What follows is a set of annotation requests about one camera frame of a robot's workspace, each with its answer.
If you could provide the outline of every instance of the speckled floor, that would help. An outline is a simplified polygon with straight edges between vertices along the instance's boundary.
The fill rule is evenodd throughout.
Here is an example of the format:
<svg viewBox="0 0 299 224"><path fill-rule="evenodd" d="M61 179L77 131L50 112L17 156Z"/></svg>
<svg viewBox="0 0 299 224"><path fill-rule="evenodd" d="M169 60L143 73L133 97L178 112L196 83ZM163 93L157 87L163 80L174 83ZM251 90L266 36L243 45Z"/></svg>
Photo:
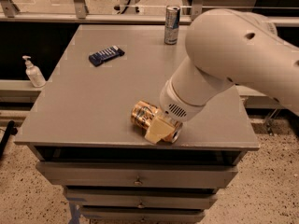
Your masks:
<svg viewBox="0 0 299 224"><path fill-rule="evenodd" d="M261 149L239 163L237 177L220 191L202 224L299 223L298 137L285 119L274 121L274 136L268 135L261 119L251 123ZM70 211L62 188L51 185L36 170L36 161L27 147L14 145L10 138L0 160L0 224L68 223Z"/></svg>

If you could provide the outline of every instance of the desk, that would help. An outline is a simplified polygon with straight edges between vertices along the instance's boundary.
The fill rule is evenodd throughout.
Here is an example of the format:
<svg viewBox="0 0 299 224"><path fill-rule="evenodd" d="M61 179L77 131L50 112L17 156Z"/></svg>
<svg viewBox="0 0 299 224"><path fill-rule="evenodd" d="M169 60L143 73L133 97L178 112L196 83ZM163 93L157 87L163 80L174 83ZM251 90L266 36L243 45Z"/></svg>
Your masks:
<svg viewBox="0 0 299 224"><path fill-rule="evenodd" d="M53 185L89 218L200 221L259 148L232 87L186 122L173 145L153 145L130 122L139 100L159 104L160 90L186 56L164 43L164 27L80 25L16 137ZM97 68L88 56L118 45L124 56Z"/></svg>

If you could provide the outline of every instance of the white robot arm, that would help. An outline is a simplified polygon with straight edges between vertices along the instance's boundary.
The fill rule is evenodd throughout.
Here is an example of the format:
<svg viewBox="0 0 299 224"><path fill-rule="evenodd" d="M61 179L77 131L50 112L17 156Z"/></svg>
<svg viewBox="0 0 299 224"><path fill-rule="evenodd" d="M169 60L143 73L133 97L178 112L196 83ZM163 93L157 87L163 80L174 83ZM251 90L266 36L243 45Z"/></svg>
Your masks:
<svg viewBox="0 0 299 224"><path fill-rule="evenodd" d="M299 49L280 39L266 17L210 10L192 23L185 42L188 56L160 95L160 108L168 117L192 119L234 84L260 91L299 115ZM151 130L163 129L150 127L146 138L152 142Z"/></svg>

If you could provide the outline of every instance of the drawer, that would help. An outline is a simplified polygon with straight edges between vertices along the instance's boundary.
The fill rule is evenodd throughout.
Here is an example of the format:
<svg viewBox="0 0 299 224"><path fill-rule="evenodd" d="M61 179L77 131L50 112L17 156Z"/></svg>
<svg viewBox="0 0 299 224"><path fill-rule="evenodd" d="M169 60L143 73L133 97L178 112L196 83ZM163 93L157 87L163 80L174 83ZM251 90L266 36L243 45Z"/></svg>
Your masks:
<svg viewBox="0 0 299 224"><path fill-rule="evenodd" d="M204 212L196 210L169 209L131 209L131 208L100 208L80 207L79 212L90 219L130 220L130 221L176 221L199 222L205 217Z"/></svg>
<svg viewBox="0 0 299 224"><path fill-rule="evenodd" d="M208 209L216 195L181 189L64 189L65 198L76 205L134 208Z"/></svg>
<svg viewBox="0 0 299 224"><path fill-rule="evenodd" d="M40 161L36 169L53 185L225 188L237 174L231 166Z"/></svg>

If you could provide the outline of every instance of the white bottle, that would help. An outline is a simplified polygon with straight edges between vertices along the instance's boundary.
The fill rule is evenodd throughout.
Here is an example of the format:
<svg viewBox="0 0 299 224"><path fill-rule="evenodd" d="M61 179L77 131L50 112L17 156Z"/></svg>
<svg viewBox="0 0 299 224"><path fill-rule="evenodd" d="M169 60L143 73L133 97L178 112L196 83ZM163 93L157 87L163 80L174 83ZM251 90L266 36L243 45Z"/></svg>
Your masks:
<svg viewBox="0 0 299 224"><path fill-rule="evenodd" d="M30 56L23 56L22 57L26 62L26 66L27 66L27 69L26 69L26 74L27 76L29 77L29 79L31 80L32 84L35 86L35 87L42 87L46 84L46 80L43 76L43 74L41 74L39 68L35 65L33 65L31 62L30 62Z"/></svg>

